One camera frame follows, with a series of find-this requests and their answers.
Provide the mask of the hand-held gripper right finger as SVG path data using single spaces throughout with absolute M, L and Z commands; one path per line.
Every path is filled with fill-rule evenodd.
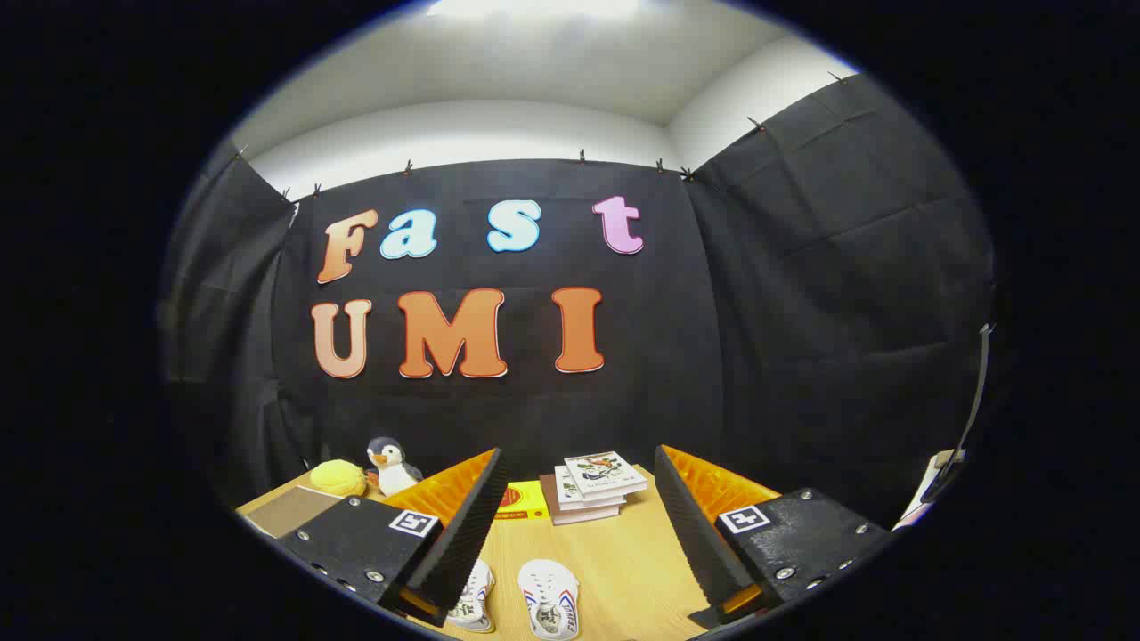
M 697 455 L 656 448 L 656 488 L 720 628 L 819 591 L 873 555 L 888 529 L 824 492 L 781 494 Z

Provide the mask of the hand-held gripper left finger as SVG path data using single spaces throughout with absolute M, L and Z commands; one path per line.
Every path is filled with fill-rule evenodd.
M 508 455 L 492 448 L 391 498 L 337 500 L 276 544 L 329 587 L 440 628 L 506 488 Z

